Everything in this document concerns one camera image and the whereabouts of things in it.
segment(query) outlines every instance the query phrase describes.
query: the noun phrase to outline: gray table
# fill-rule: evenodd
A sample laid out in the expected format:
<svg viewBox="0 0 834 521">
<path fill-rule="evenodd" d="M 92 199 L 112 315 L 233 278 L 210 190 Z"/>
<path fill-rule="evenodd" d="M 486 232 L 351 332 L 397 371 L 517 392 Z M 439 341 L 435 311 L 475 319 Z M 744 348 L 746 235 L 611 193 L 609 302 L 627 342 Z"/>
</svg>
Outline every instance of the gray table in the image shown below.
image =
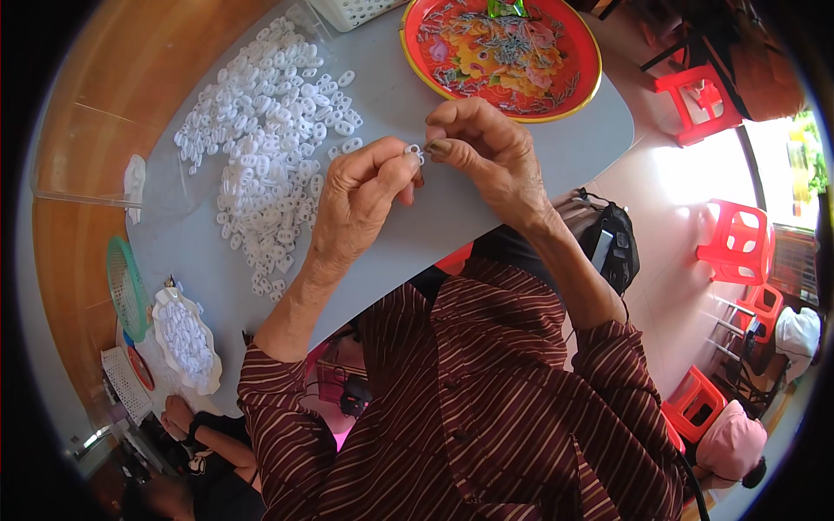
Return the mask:
<svg viewBox="0 0 834 521">
<path fill-rule="evenodd" d="M 289 4 L 277 6 L 248 30 L 206 72 L 159 139 L 148 158 L 145 202 L 170 197 L 171 173 L 178 149 L 173 133 L 179 128 L 197 94 L 214 83 L 217 71 L 254 39 L 257 31 L 283 14 Z M 441 103 L 440 97 L 411 71 L 399 45 L 397 27 L 402 9 L 373 20 L 350 33 L 336 33 L 332 56 L 320 72 L 338 77 L 344 70 L 356 72 L 345 89 L 353 108 L 365 121 L 357 129 L 366 143 L 393 134 L 407 143 L 425 141 L 425 116 Z M 634 123 L 620 94 L 603 75 L 593 101 L 576 115 L 554 123 L 530 125 L 541 161 L 545 187 L 554 197 L 588 183 L 608 168 L 631 145 Z M 334 132 L 316 151 L 328 164 L 326 150 L 342 143 Z M 127 229 L 133 253 L 148 295 L 162 287 L 172 274 L 182 281 L 185 294 L 205 308 L 203 321 L 214 332 L 215 347 L 223 360 L 220 390 L 211 399 L 226 414 L 240 415 L 235 405 L 239 369 L 244 357 L 241 330 L 254 332 L 269 315 L 273 304 L 252 293 L 252 268 L 241 251 L 229 248 L 215 221 L 219 175 L 228 157 L 206 157 L 198 172 L 207 197 L 190 215 L 143 210 L 142 222 Z M 437 262 L 499 224 L 480 200 L 471 182 L 445 165 L 424 166 L 425 186 L 412 208 L 395 204 L 376 243 L 350 269 L 319 318 L 309 348 L 422 269 Z M 309 246 L 303 232 L 294 252 L 295 264 L 284 278 L 289 285 Z"/>
</svg>

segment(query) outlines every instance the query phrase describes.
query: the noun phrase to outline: brown striped shirt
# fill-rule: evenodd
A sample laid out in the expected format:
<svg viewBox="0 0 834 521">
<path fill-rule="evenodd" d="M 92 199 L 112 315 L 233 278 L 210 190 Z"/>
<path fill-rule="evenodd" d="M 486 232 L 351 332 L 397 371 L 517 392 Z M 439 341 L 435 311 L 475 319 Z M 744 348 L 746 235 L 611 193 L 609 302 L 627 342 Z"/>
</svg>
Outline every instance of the brown striped shirt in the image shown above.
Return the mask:
<svg viewBox="0 0 834 521">
<path fill-rule="evenodd" d="M 641 335 L 577 332 L 539 279 L 471 259 L 434 307 L 410 284 L 361 319 L 370 406 L 336 453 L 304 362 L 241 372 L 264 519 L 677 519 L 684 474 Z"/>
</svg>

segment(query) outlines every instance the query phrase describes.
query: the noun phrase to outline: clear plastic bin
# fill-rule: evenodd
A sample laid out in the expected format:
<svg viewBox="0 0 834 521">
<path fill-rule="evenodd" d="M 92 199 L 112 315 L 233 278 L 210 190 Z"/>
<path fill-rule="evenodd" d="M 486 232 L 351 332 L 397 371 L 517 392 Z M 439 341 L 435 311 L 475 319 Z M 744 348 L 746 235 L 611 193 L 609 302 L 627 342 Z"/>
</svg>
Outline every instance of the clear plastic bin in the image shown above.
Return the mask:
<svg viewBox="0 0 834 521">
<path fill-rule="evenodd" d="M 183 2 L 147 6 L 155 11 L 142 17 L 131 16 L 131 9 L 145 8 L 142 3 L 117 4 L 104 3 L 94 13 L 62 65 L 30 186 L 40 198 L 191 213 L 217 194 L 228 156 L 204 154 L 197 174 L 189 175 L 192 163 L 173 153 L 178 149 L 168 126 L 178 127 L 198 93 L 217 82 L 215 63 L 234 58 L 238 40 L 249 43 L 276 16 L 294 20 L 296 31 L 325 57 L 332 38 L 307 3 L 235 2 L 216 6 L 205 20 L 186 13 Z M 134 154 L 147 162 L 141 203 L 124 194 L 124 171 Z"/>
</svg>

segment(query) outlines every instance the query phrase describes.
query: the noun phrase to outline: elderly woman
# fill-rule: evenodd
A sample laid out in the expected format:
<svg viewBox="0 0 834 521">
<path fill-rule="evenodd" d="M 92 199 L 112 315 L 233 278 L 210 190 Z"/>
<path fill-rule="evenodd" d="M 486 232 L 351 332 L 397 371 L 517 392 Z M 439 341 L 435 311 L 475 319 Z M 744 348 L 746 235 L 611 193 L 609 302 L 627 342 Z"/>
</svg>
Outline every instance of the elderly woman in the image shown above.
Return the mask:
<svg viewBox="0 0 834 521">
<path fill-rule="evenodd" d="M 679 517 L 683 469 L 641 333 L 551 206 L 530 134 L 479 98 L 426 124 L 432 160 L 468 176 L 505 226 L 475 241 L 460 275 L 430 268 L 362 313 L 374 399 L 337 454 L 299 405 L 310 335 L 423 178 L 393 137 L 333 161 L 304 265 L 240 378 L 264 519 Z"/>
</svg>

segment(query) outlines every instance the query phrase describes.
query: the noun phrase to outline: person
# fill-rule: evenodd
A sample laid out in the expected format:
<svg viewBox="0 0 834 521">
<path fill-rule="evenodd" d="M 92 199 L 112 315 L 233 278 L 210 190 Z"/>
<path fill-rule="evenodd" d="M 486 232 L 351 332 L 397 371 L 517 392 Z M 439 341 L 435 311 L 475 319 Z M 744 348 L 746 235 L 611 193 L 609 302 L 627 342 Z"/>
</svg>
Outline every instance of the person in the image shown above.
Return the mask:
<svg viewBox="0 0 834 521">
<path fill-rule="evenodd" d="M 159 422 L 174 439 L 199 450 L 186 476 L 159 475 L 129 485 L 122 497 L 124 521 L 261 519 L 266 508 L 243 418 L 194 414 L 182 397 L 168 396 Z"/>
<path fill-rule="evenodd" d="M 766 441 L 767 431 L 761 422 L 749 419 L 741 403 L 733 400 L 698 444 L 686 447 L 686 456 L 704 490 L 736 483 L 754 488 L 767 472 L 761 455 Z"/>
<path fill-rule="evenodd" d="M 337 453 L 299 405 L 310 336 L 393 201 L 425 181 L 395 137 L 331 163 L 306 259 L 240 375 L 264 519 L 678 518 L 685 471 L 641 333 L 553 209 L 532 137 L 480 98 L 426 123 L 432 161 L 467 175 L 505 226 L 460 275 L 429 268 L 361 313 L 373 399 Z"/>
</svg>

